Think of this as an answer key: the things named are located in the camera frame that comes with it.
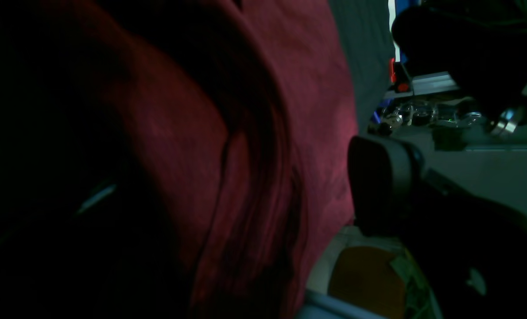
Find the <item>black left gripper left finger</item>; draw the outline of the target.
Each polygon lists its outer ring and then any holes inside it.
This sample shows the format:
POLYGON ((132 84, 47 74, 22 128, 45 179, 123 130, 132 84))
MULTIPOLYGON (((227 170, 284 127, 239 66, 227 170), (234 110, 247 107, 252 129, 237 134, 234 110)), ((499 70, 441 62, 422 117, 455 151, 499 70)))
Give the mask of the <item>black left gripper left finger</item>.
POLYGON ((187 280, 159 192, 123 176, 81 213, 0 239, 0 319, 184 319, 187 280))

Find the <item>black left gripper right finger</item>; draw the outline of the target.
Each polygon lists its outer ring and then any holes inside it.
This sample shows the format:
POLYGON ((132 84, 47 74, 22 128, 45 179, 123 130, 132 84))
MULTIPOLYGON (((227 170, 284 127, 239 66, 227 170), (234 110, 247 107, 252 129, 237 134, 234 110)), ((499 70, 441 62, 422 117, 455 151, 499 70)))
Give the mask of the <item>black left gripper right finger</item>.
POLYGON ((355 223, 395 237, 446 319, 527 319, 527 216, 428 169, 418 148, 354 136, 347 174, 355 223))

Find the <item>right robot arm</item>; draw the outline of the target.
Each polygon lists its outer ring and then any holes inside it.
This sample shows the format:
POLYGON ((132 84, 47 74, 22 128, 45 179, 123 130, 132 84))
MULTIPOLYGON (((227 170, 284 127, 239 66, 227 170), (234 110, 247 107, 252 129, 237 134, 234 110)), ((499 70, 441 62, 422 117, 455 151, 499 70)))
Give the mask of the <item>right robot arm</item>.
POLYGON ((409 60, 441 68, 476 100, 490 134, 508 135, 527 125, 527 21, 502 17, 508 7, 500 0, 470 13, 476 6, 413 6, 391 33, 409 60))

